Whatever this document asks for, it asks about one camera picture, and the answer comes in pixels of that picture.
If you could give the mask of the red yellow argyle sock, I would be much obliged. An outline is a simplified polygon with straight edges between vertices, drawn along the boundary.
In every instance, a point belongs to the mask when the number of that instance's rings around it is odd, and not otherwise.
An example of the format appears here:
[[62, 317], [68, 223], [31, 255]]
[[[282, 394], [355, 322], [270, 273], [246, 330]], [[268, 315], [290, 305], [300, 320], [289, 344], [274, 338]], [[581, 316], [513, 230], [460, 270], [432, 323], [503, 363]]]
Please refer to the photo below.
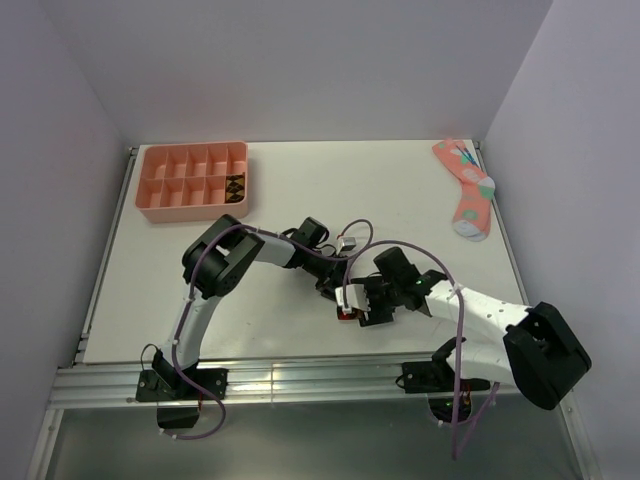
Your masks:
[[357, 309], [355, 310], [343, 310], [341, 307], [336, 309], [337, 318], [340, 321], [358, 321], [361, 317], [361, 312]]

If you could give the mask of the brown tan argyle sock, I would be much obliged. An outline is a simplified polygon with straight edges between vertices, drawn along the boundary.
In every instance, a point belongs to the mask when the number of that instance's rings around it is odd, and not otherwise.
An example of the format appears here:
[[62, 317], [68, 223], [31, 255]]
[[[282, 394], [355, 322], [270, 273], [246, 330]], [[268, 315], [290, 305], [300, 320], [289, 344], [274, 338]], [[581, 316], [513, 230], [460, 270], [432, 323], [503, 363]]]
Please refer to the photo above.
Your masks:
[[246, 197], [246, 175], [244, 173], [228, 175], [225, 178], [225, 203], [237, 204]]

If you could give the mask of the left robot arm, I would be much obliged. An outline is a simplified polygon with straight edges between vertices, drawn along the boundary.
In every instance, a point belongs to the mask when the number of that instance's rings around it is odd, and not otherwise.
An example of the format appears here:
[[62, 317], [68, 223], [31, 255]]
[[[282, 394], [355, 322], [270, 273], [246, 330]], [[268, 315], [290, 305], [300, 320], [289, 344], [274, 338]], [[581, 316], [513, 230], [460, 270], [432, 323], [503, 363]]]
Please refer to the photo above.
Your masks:
[[311, 217], [290, 233], [267, 232], [231, 215], [219, 218], [182, 256], [186, 296], [169, 339], [154, 354], [154, 390], [170, 399], [191, 394], [213, 313], [253, 263], [300, 268], [316, 279], [316, 289], [323, 296], [331, 298], [342, 283], [347, 259], [317, 250], [327, 235], [328, 229]]

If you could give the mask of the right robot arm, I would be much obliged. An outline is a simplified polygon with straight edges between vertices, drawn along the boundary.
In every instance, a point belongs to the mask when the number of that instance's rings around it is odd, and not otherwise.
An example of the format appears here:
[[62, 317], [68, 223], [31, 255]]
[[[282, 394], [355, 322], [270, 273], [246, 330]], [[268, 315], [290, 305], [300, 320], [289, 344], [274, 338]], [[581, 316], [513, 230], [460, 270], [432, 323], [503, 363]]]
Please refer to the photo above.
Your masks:
[[500, 384], [552, 410], [592, 367], [586, 349], [549, 303], [509, 303], [453, 283], [440, 271], [421, 273], [398, 247], [374, 263], [377, 274], [336, 290], [340, 312], [371, 326], [392, 321], [403, 307], [463, 329], [430, 360], [403, 364], [401, 383], [409, 394], [469, 394]]

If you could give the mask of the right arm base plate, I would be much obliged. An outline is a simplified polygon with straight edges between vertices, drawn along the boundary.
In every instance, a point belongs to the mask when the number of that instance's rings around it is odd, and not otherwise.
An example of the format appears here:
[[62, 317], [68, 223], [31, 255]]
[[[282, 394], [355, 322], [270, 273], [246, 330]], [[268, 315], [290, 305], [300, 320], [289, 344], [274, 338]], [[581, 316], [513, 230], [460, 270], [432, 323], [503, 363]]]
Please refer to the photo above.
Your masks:
[[454, 370], [445, 361], [405, 362], [401, 370], [395, 383], [407, 394], [454, 392]]

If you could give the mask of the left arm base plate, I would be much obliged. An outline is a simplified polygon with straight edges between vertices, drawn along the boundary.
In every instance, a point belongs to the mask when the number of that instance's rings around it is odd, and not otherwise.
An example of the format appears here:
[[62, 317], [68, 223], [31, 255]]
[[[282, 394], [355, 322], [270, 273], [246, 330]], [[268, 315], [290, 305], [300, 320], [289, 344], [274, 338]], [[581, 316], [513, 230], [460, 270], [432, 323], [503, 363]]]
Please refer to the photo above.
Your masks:
[[[195, 369], [187, 371], [193, 375], [192, 381], [223, 400], [226, 394], [229, 371], [224, 368]], [[135, 400], [137, 402], [169, 402], [182, 400], [204, 400], [205, 394], [193, 385], [185, 382], [180, 376], [174, 385], [165, 382], [154, 370], [140, 373]]]

